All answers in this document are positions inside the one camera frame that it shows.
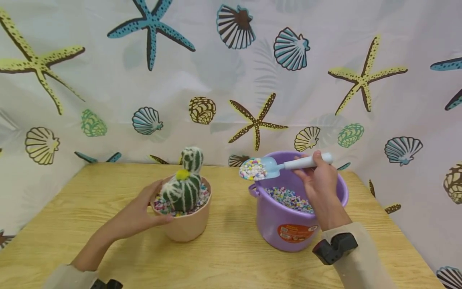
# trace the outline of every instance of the blue plastic shovel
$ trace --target blue plastic shovel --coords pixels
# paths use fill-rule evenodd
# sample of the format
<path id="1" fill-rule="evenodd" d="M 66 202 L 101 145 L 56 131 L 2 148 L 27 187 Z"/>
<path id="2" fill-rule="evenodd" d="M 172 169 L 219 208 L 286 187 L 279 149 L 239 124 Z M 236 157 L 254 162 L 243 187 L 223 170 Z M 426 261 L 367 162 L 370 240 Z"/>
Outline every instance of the blue plastic shovel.
<path id="1" fill-rule="evenodd" d="M 328 164 L 332 164 L 334 162 L 330 153 L 323 153 L 321 154 L 321 157 Z M 253 161 L 253 159 L 245 161 L 242 165 L 244 166 L 249 161 Z M 265 170 L 267 171 L 265 179 L 277 178 L 281 175 L 280 170 L 295 170 L 316 166 L 312 156 L 300 158 L 298 160 L 286 161 L 279 165 L 272 157 L 263 157 L 260 159 L 260 162 L 264 165 Z"/>

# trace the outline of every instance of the plastic bucket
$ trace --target plastic bucket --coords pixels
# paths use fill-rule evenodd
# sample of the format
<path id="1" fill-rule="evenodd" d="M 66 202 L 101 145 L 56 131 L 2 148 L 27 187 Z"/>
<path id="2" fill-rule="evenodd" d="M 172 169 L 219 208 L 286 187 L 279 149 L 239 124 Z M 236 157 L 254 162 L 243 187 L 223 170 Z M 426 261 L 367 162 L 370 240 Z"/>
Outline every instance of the plastic bucket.
<path id="1" fill-rule="evenodd" d="M 293 160 L 302 153 L 293 151 L 278 151 L 266 156 L 273 157 L 278 164 Z M 285 187 L 298 196 L 307 199 L 303 182 L 293 172 L 281 170 L 281 175 L 256 181 L 249 187 L 249 192 L 257 198 L 257 227 L 263 239 L 276 249 L 297 252 L 313 241 L 319 231 L 318 221 L 314 214 L 304 213 L 288 208 L 274 200 L 265 188 Z M 348 188 L 343 178 L 338 175 L 337 197 L 342 206 L 348 202 Z"/>

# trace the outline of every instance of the human hand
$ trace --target human hand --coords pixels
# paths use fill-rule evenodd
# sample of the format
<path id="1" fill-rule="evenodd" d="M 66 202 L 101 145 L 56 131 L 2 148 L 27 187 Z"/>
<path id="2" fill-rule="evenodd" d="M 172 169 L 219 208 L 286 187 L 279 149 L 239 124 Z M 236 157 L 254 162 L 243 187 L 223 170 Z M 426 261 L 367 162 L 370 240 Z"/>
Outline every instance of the human hand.
<path id="1" fill-rule="evenodd" d="M 315 168 L 297 169 L 293 172 L 303 182 L 306 196 L 321 230 L 326 231 L 352 223 L 337 197 L 337 169 L 322 159 L 319 150 L 313 153 L 313 161 L 316 164 Z"/>
<path id="2" fill-rule="evenodd" d="M 100 231 L 111 241 L 116 241 L 134 236 L 149 228 L 170 223 L 174 219 L 173 216 L 150 215 L 146 209 L 155 190 L 161 185 L 162 181 L 157 181 L 145 187 L 135 199 L 107 221 Z"/>

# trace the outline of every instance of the yellow pom-pom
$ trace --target yellow pom-pom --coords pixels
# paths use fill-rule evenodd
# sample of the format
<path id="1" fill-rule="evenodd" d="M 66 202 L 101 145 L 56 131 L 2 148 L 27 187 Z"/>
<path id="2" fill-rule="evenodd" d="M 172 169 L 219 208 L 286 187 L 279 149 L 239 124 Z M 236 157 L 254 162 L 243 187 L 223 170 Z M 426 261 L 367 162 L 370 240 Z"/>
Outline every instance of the yellow pom-pom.
<path id="1" fill-rule="evenodd" d="M 186 180 L 189 178 L 189 172 L 187 170 L 179 170 L 176 172 L 177 180 Z"/>

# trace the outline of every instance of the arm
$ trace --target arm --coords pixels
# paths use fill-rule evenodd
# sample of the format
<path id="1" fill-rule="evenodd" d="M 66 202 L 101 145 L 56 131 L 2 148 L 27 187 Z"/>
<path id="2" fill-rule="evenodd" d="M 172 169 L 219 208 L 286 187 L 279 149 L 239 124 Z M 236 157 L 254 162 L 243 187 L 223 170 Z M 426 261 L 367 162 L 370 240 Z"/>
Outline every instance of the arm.
<path id="1" fill-rule="evenodd" d="M 329 243 L 340 233 L 351 233 L 358 247 L 334 263 L 345 289 L 397 288 L 378 257 L 374 241 L 359 223 L 353 223 L 337 197 L 337 170 L 313 154 L 316 169 L 295 170 L 303 181 L 306 195 Z"/>
<path id="2" fill-rule="evenodd" d="M 161 182 L 158 181 L 144 188 L 134 200 L 90 237 L 69 265 L 60 265 L 48 277 L 43 288 L 90 289 L 98 278 L 98 266 L 115 241 L 171 222 L 173 217 L 170 215 L 151 216 L 146 211 L 146 204 L 160 185 Z"/>
<path id="3" fill-rule="evenodd" d="M 358 247 L 334 263 L 345 289 L 397 288 L 378 257 L 374 241 L 360 223 L 351 223 L 322 233 L 329 243 L 332 237 L 350 232 Z"/>

